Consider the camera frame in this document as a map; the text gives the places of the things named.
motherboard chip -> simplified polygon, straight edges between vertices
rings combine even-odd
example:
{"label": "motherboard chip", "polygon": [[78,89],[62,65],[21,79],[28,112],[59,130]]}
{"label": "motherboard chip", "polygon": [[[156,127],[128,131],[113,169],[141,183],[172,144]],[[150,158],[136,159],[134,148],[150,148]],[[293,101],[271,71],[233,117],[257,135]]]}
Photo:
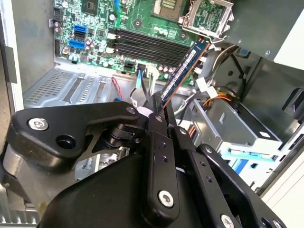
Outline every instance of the motherboard chip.
{"label": "motherboard chip", "polygon": [[98,0],[82,0],[82,12],[96,16],[98,11]]}
{"label": "motherboard chip", "polygon": [[171,21],[178,21],[183,0],[155,0],[152,14]]}

metal screw head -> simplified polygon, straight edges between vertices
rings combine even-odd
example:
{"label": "metal screw head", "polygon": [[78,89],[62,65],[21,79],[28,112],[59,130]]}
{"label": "metal screw head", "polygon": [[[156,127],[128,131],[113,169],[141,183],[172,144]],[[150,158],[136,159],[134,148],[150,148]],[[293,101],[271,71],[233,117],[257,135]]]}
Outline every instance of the metal screw head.
{"label": "metal screw head", "polygon": [[158,199],[161,202],[162,205],[164,205],[167,208],[173,207],[174,200],[172,195],[168,191],[160,191],[158,193]]}
{"label": "metal screw head", "polygon": [[183,128],[180,128],[180,132],[181,132],[182,134],[187,134],[186,130],[183,129]]}
{"label": "metal screw head", "polygon": [[209,147],[205,146],[205,149],[208,153],[212,153],[212,150]]}
{"label": "metal screw head", "polygon": [[266,52],[265,52],[265,56],[267,57],[267,56],[269,56],[270,55],[270,50],[267,50]]}
{"label": "metal screw head", "polygon": [[132,107],[127,107],[127,111],[131,114],[135,114],[135,111]]}
{"label": "metal screw head", "polygon": [[155,119],[157,119],[159,122],[162,122],[162,118],[159,115],[156,115]]}
{"label": "metal screw head", "polygon": [[28,121],[28,125],[31,129],[36,131],[45,131],[48,128],[48,123],[42,118],[33,118]]}
{"label": "metal screw head", "polygon": [[274,225],[275,225],[276,228],[283,228],[278,221],[273,220],[273,222],[274,222]]}
{"label": "metal screw head", "polygon": [[234,228],[233,222],[228,215],[221,215],[220,220],[222,220],[222,223],[226,228]]}

memory stick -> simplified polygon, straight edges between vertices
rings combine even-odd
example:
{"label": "memory stick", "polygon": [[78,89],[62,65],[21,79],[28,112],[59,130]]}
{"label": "memory stick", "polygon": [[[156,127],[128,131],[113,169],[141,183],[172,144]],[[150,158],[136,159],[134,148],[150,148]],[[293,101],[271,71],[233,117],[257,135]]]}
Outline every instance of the memory stick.
{"label": "memory stick", "polygon": [[205,53],[208,47],[209,43],[203,39],[199,39],[193,43],[161,91],[161,101],[163,107],[166,107],[168,102],[190,74],[191,70],[195,67],[196,63],[199,61],[200,57]]}

blue sata port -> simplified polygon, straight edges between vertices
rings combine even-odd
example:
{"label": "blue sata port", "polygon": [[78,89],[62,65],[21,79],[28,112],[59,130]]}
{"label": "blue sata port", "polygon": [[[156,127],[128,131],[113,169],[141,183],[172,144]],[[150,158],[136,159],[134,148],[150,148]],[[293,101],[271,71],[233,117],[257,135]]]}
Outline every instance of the blue sata port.
{"label": "blue sata port", "polygon": [[83,25],[74,25],[74,31],[86,33],[87,27]]}
{"label": "blue sata port", "polygon": [[69,44],[69,46],[78,48],[78,49],[85,49],[85,47],[86,47],[86,44],[84,42],[72,40],[72,39],[70,39],[68,41],[68,44]]}

motherboard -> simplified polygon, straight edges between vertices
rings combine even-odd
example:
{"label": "motherboard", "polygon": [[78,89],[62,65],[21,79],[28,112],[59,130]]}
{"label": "motherboard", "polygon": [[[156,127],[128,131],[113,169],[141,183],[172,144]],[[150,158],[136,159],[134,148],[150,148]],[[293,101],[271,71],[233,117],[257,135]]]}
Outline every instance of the motherboard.
{"label": "motherboard", "polygon": [[[199,36],[183,30],[188,0],[54,0],[55,56],[167,81]],[[217,29],[223,7],[203,0],[195,24]],[[193,86],[197,72],[184,84]]]}

